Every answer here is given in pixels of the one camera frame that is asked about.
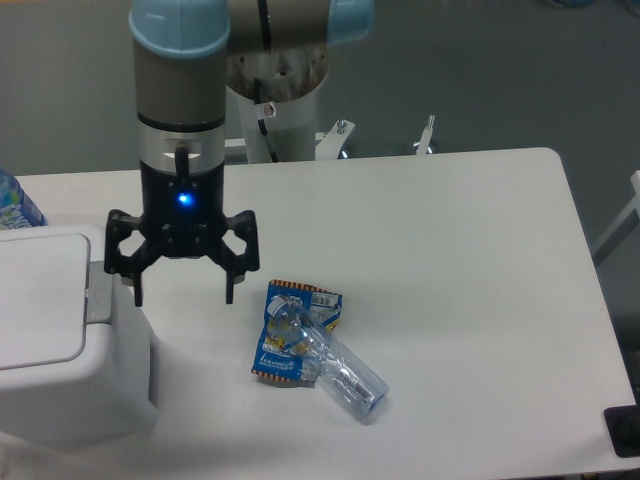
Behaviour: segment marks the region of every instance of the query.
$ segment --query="plastic bottle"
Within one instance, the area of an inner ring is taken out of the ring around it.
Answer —
[[[381,404],[389,386],[362,360],[324,330],[300,304],[274,297],[267,307],[286,349],[320,363],[320,378],[336,400],[365,420]]]
[[[46,218],[24,193],[18,180],[0,168],[0,230],[38,227],[46,224]]]

